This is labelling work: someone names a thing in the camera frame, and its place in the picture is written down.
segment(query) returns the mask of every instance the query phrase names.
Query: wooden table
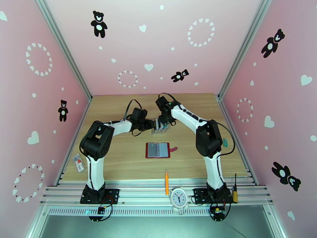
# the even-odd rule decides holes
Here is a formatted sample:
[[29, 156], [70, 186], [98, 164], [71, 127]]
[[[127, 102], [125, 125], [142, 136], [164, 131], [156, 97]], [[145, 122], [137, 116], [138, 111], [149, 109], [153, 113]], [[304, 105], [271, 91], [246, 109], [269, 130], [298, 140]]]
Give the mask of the wooden table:
[[[207, 120], [214, 119], [227, 126], [214, 94], [175, 94], [173, 95], [186, 109]], [[150, 95], [107, 95], [94, 96], [80, 128], [72, 156], [79, 153], [79, 143], [95, 120], [108, 122], [123, 118], [127, 104], [137, 99], [143, 109], [148, 111], [147, 118], [155, 119], [160, 111], [155, 104], [157, 94]], [[132, 113], [136, 102], [132, 102], [128, 114]], [[228, 147], [222, 146], [222, 153], [229, 152], [233, 143], [230, 134], [219, 126], [222, 138], [228, 140]], [[167, 159], [146, 159], [146, 142], [169, 142], [170, 147], [178, 150]], [[80, 154], [85, 166], [86, 158]], [[221, 157], [224, 177], [246, 176], [247, 172], [237, 149], [230, 155]], [[104, 178], [107, 180], [123, 179], [163, 179], [164, 170], [168, 169], [169, 178], [206, 178], [206, 167], [202, 156], [195, 147], [195, 134], [183, 123], [176, 121], [165, 134], [151, 134], [145, 131], [134, 137], [124, 133], [113, 137], [110, 150], [104, 161]], [[70, 159], [63, 180], [87, 180], [87, 169], [79, 173]]]

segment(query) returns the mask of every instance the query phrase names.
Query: black teddy bear sticker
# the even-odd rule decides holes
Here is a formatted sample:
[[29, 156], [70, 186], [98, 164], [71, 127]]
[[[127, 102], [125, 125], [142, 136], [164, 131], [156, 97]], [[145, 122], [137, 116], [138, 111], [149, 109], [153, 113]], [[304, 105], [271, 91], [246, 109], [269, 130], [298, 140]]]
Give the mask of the black teddy bear sticker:
[[91, 26], [94, 26], [95, 36], [98, 37], [100, 34], [100, 37], [105, 37], [105, 29], [108, 29], [105, 22], [103, 22], [103, 13], [93, 11], [95, 20], [93, 20], [90, 24]]
[[182, 81], [184, 79], [185, 76], [189, 75], [187, 69], [185, 69], [183, 72], [176, 72], [176, 75], [173, 75], [171, 77], [171, 79], [173, 80], [173, 82], [178, 82], [178, 81]]
[[276, 167], [272, 167], [273, 173], [280, 178], [280, 182], [282, 184], [290, 184], [290, 186], [298, 191], [300, 184], [302, 183], [300, 179], [295, 178], [290, 175], [290, 169], [287, 166], [282, 167], [279, 163], [274, 162], [273, 165]]
[[66, 107], [67, 101], [61, 100], [61, 107], [58, 109], [59, 112], [59, 120], [66, 122], [66, 115], [68, 113], [68, 109]]
[[264, 58], [268, 57], [272, 51], [275, 53], [275, 51], [277, 50], [277, 46], [278, 46], [278, 42], [280, 42], [282, 39], [284, 39], [285, 35], [282, 32], [281, 29], [279, 29], [274, 37], [269, 37], [267, 39], [267, 44], [262, 48], [261, 53], [264, 54]]

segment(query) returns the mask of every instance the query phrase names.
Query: alarm clock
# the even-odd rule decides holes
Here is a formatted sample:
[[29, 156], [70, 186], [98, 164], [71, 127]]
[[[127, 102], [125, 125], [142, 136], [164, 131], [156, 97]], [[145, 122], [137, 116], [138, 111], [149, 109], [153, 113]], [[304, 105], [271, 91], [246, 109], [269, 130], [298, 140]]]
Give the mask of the alarm clock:
[[175, 188], [170, 195], [172, 209], [175, 213], [185, 211], [189, 207], [188, 198], [185, 191], [182, 188]]

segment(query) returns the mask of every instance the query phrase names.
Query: small plastic container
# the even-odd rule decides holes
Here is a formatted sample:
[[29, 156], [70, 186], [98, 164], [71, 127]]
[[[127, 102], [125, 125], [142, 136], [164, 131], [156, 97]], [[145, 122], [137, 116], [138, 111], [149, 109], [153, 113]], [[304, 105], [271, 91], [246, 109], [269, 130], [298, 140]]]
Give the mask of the small plastic container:
[[84, 162], [82, 161], [80, 154], [75, 154], [73, 156], [73, 160], [76, 164], [76, 167], [79, 173], [84, 172], [86, 170], [86, 167], [84, 165]]

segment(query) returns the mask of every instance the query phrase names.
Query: clock face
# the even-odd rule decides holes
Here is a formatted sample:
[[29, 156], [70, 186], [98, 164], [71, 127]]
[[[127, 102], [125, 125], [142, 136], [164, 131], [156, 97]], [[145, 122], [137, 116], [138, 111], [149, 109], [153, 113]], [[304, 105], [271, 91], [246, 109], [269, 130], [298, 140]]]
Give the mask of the clock face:
[[185, 194], [185, 192], [181, 189], [176, 189], [173, 193], [172, 193], [172, 202], [176, 205], [176, 206], [184, 206], [186, 204], [187, 201], [187, 196]]

